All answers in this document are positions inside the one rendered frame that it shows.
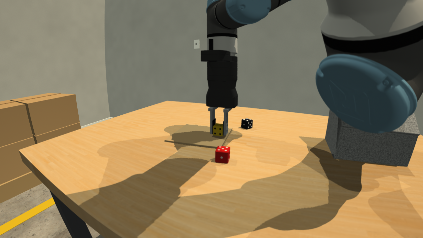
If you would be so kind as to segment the yellow die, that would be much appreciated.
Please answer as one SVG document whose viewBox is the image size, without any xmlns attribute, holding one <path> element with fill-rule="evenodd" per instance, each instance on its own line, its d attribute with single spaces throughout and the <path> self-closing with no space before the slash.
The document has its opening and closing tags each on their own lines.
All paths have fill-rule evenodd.
<svg viewBox="0 0 423 238">
<path fill-rule="evenodd" d="M 214 136 L 223 136 L 223 124 L 216 123 L 213 126 L 213 135 Z"/>
</svg>

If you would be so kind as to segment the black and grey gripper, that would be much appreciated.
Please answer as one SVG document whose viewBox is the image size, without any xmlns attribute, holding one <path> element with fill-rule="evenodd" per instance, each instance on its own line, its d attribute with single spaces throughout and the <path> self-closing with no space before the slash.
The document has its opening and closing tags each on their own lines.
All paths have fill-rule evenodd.
<svg viewBox="0 0 423 238">
<path fill-rule="evenodd" d="M 238 94 L 237 67 L 238 57 L 237 38 L 216 36 L 207 38 L 207 50 L 201 50 L 201 61 L 207 61 L 207 107 L 210 111 L 210 134 L 216 124 L 215 110 L 225 107 L 223 121 L 223 135 L 228 133 L 228 112 L 237 107 Z"/>
</svg>

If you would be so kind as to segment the black die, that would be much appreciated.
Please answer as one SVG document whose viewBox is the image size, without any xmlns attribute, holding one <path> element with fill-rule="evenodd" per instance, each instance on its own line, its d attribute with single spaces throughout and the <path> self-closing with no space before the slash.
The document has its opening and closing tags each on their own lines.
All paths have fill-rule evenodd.
<svg viewBox="0 0 423 238">
<path fill-rule="evenodd" d="M 252 128 L 252 124 L 253 124 L 252 119 L 245 118 L 245 119 L 242 119 L 241 127 L 244 129 L 250 129 Z"/>
</svg>

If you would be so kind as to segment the red die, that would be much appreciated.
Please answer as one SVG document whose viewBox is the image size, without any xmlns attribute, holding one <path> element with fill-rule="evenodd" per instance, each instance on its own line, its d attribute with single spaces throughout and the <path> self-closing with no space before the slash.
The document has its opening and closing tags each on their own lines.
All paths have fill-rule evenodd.
<svg viewBox="0 0 423 238">
<path fill-rule="evenodd" d="M 230 147 L 218 146 L 215 151 L 215 161 L 217 163 L 228 164 L 230 159 Z"/>
</svg>

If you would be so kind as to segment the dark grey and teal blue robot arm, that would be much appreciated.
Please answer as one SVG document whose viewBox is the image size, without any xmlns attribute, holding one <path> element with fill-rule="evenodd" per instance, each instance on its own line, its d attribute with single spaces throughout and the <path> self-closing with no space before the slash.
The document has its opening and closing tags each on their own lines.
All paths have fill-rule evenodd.
<svg viewBox="0 0 423 238">
<path fill-rule="evenodd" d="M 291 0 L 208 0 L 207 38 L 237 38 L 237 28 Z M 320 28 L 327 57 L 316 87 L 329 109 L 361 131 L 400 128 L 423 93 L 423 0 L 326 0 Z"/>
</svg>

